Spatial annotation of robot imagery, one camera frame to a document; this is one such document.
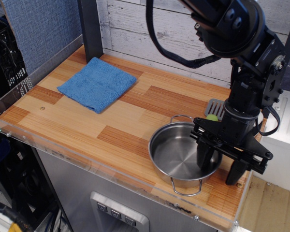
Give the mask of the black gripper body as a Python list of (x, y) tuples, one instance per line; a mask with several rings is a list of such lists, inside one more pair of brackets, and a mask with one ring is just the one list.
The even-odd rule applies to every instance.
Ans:
[(258, 119), (259, 108), (240, 112), (229, 100), (226, 100), (224, 110), (221, 121), (194, 118), (194, 129), (190, 136), (197, 144), (206, 143), (234, 161), (246, 163), (246, 170), (263, 174), (273, 154), (254, 137), (253, 129), (257, 128), (255, 120)]

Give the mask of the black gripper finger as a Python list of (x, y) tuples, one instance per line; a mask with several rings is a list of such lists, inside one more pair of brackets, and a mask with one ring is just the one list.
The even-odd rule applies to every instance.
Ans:
[(211, 173), (213, 171), (213, 164), (211, 159), (213, 157), (215, 149), (206, 144), (198, 143), (197, 146), (197, 165), (204, 173)]
[(235, 185), (247, 169), (247, 164), (239, 160), (232, 163), (226, 179), (226, 185)]

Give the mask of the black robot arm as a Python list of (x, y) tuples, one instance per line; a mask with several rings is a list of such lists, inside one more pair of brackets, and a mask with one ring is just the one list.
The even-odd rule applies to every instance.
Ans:
[(199, 24), (206, 48), (232, 64), (231, 92), (221, 121), (195, 118), (191, 132), (197, 144), (197, 164), (208, 166), (214, 151), (233, 159), (226, 179), (234, 185), (246, 171), (265, 171), (273, 154), (255, 134), (261, 111), (274, 113), (273, 103), (283, 92), (286, 67), (284, 45), (265, 25), (261, 7), (253, 0), (186, 0)]

